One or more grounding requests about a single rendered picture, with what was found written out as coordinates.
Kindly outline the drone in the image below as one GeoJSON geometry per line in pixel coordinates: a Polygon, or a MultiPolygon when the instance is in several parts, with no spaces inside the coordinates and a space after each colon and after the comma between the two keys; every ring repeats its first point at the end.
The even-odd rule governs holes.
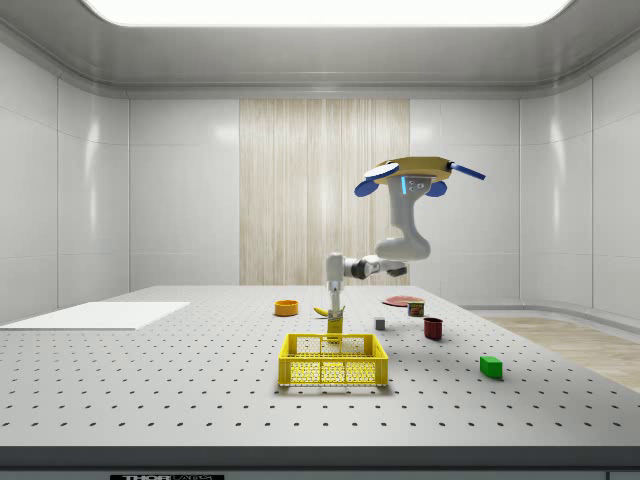
{"type": "Polygon", "coordinates": [[[447,191],[444,183],[453,171],[459,171],[473,178],[484,180],[486,176],[480,172],[464,167],[442,157],[404,157],[382,162],[365,173],[365,180],[358,184],[354,193],[364,197],[373,193],[381,184],[386,184],[390,177],[427,176],[432,178],[427,196],[440,197],[447,191]]]}

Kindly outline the yellow basket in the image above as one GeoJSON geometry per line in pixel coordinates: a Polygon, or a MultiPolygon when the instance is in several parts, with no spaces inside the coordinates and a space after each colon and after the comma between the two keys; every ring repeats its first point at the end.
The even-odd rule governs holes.
{"type": "Polygon", "coordinates": [[[388,383],[388,356],[373,334],[289,333],[278,367],[280,385],[388,383]]]}

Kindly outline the white board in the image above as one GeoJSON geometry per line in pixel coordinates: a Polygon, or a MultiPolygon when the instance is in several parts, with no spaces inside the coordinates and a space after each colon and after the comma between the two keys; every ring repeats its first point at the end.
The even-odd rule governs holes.
{"type": "Polygon", "coordinates": [[[138,330],[189,302],[88,302],[0,326],[0,330],[138,330]]]}

